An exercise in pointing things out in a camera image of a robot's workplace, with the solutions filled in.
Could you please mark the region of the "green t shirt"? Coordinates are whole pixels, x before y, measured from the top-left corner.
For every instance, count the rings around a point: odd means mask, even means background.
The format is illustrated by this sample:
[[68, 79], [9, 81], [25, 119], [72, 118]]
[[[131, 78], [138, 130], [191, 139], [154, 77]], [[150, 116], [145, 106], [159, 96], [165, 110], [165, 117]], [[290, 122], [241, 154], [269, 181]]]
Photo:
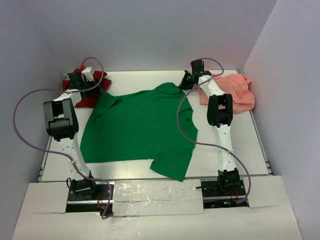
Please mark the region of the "green t shirt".
[[185, 93], [174, 83], [127, 95], [101, 96], [84, 129], [84, 161], [151, 160], [150, 169], [183, 181], [198, 130]]

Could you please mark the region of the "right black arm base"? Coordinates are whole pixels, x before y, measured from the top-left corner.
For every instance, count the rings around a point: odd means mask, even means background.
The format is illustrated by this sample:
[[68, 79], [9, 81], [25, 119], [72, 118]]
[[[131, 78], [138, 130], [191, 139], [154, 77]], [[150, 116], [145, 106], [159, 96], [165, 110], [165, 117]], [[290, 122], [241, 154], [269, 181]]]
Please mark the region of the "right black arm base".
[[224, 189], [219, 187], [217, 180], [202, 180], [195, 188], [201, 190], [204, 209], [249, 207], [247, 200], [237, 203], [246, 195], [243, 180]]

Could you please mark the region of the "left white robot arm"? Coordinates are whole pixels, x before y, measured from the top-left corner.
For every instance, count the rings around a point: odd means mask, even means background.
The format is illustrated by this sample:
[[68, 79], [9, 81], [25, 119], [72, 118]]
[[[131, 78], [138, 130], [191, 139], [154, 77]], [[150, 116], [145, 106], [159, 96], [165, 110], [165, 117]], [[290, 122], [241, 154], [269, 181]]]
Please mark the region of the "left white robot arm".
[[66, 75], [61, 96], [43, 103], [46, 131], [60, 145], [62, 155], [69, 162], [66, 180], [69, 193], [85, 200], [93, 199], [98, 187], [81, 154], [75, 106], [83, 100], [97, 100], [104, 93], [105, 76], [105, 72], [92, 67], [77, 69]]

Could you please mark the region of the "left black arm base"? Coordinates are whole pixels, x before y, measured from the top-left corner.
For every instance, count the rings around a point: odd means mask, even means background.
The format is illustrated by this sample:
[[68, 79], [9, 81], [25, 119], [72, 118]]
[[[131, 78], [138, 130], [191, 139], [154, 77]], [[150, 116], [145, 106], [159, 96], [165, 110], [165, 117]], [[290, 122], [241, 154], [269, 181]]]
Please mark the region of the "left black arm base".
[[68, 196], [65, 211], [67, 213], [96, 212], [101, 217], [113, 215], [113, 200], [111, 191], [113, 185], [96, 183], [87, 179], [66, 179]]

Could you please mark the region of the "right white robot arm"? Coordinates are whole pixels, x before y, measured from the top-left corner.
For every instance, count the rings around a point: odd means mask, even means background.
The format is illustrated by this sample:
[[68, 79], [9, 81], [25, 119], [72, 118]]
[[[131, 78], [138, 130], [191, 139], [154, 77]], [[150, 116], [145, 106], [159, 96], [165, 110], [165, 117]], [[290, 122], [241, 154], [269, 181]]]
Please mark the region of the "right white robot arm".
[[[240, 175], [236, 165], [238, 158], [234, 155], [231, 141], [231, 123], [233, 121], [233, 97], [225, 93], [214, 81], [215, 75], [205, 70], [204, 58], [190, 62], [191, 70], [185, 71], [179, 85], [181, 90], [188, 90], [182, 98], [176, 112], [176, 123], [180, 133], [188, 141], [202, 146], [219, 148], [217, 190], [227, 196], [240, 184]], [[187, 96], [197, 88], [201, 88], [208, 97], [207, 122], [215, 134], [216, 144], [202, 143], [190, 139], [180, 126], [180, 110]]]

